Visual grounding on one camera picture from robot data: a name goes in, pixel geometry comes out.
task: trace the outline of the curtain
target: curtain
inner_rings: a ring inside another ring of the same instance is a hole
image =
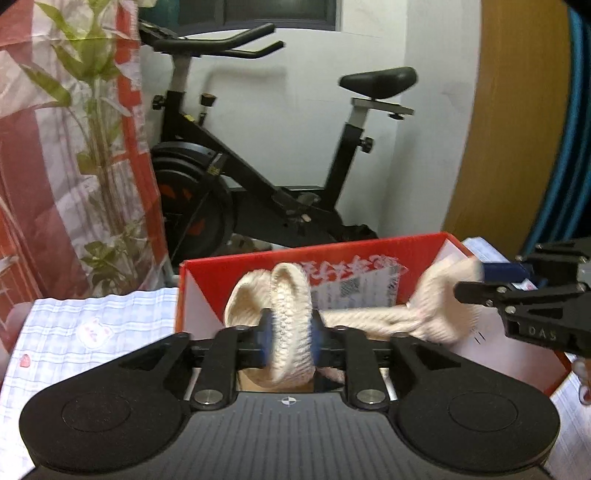
[[[0,14],[0,379],[35,299],[162,283],[137,12],[17,0]]]

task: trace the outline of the white wall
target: white wall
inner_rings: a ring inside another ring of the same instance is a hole
[[[419,81],[402,103],[416,113],[398,127],[382,236],[440,230],[472,116],[479,44],[479,1],[408,0],[405,63]]]
[[[353,95],[338,87],[338,79],[404,64],[407,1],[415,0],[343,0],[341,31],[280,29],[248,46],[287,43],[264,59],[195,59],[185,110],[196,116],[200,94],[217,95],[207,118],[216,136],[275,184],[322,185]],[[150,110],[150,103],[166,91],[171,60],[149,47],[141,55],[148,137],[154,144],[161,112]],[[378,227],[385,192],[391,190],[387,179],[397,125],[386,113],[370,113],[366,134],[376,146],[370,155],[356,156],[338,205],[346,222]]]

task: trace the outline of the seat post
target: seat post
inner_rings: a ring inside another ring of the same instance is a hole
[[[353,100],[355,99],[352,99],[353,109],[340,136],[339,146],[330,165],[319,203],[320,208],[328,211],[334,210],[339,200],[370,110],[365,105],[356,105]]]

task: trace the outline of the adjustment knob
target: adjustment knob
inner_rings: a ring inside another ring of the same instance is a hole
[[[152,110],[162,110],[165,103],[166,98],[164,95],[155,95],[152,100]]]
[[[369,153],[374,147],[374,139],[365,137],[359,141],[359,146],[361,147],[362,152]]]
[[[204,93],[201,95],[201,105],[203,106],[213,106],[216,100],[217,97],[211,93]]]

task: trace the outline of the braided cotton rope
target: braided cotton rope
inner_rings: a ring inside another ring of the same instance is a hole
[[[345,325],[364,330],[372,338],[409,333],[438,343],[452,343],[474,327],[478,307],[460,304],[453,296],[458,281],[482,279],[482,264],[475,258],[441,260],[425,271],[409,305],[346,310],[320,314],[329,327]],[[256,270],[244,275],[234,288],[226,310],[226,326],[257,325],[261,310],[273,311],[272,351],[264,369],[250,369],[247,376],[261,387],[296,387],[309,382],[315,371],[310,352],[310,285],[295,264],[278,264],[272,272]],[[343,372],[321,369],[333,380]]]

